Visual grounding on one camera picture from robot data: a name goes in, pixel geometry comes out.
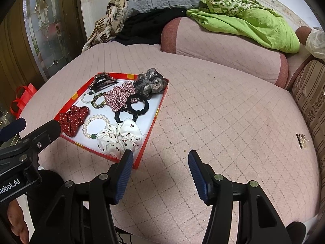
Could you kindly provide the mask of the person's left hand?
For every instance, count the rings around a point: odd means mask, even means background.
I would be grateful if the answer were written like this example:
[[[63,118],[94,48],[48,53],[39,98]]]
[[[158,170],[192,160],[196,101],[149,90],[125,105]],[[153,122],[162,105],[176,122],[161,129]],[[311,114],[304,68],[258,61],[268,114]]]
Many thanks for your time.
[[[15,199],[11,201],[7,209],[8,220],[11,223],[11,230],[13,234],[19,236],[23,244],[29,243],[29,230],[24,220],[23,211]]]

